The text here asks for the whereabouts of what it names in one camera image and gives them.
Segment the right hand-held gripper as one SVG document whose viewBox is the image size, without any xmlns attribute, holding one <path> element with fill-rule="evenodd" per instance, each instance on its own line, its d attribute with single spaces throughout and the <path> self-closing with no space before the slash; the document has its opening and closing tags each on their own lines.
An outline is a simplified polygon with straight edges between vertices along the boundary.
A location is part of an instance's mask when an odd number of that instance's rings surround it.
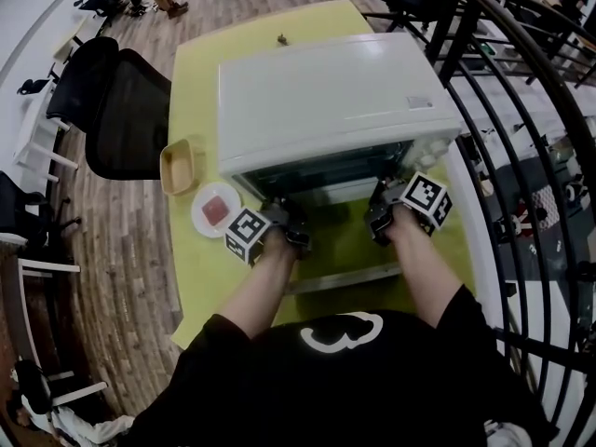
<svg viewBox="0 0 596 447">
<path fill-rule="evenodd" d="M 393 223 L 393 208 L 402 205 L 414 213 L 417 221 L 431 236 L 440 230 L 453 202 L 444 184 L 417 171 L 406 183 L 398 180 L 379 181 L 369 199 L 364 222 L 372 240 L 387 246 L 386 229 Z"/>
</svg>

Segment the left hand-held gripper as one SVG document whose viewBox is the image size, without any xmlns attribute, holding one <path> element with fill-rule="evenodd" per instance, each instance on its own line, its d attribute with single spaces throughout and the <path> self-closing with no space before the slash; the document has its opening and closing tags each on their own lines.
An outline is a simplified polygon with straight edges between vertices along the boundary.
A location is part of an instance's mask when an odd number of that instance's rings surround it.
<svg viewBox="0 0 596 447">
<path fill-rule="evenodd" d="M 265 234 L 272 227 L 279 228 L 302 254 L 311 250 L 306 215 L 287 197 L 268 199 L 259 210 L 244 207 L 228 225 L 224 245 L 244 264 L 254 265 L 263 252 Z"/>
</svg>

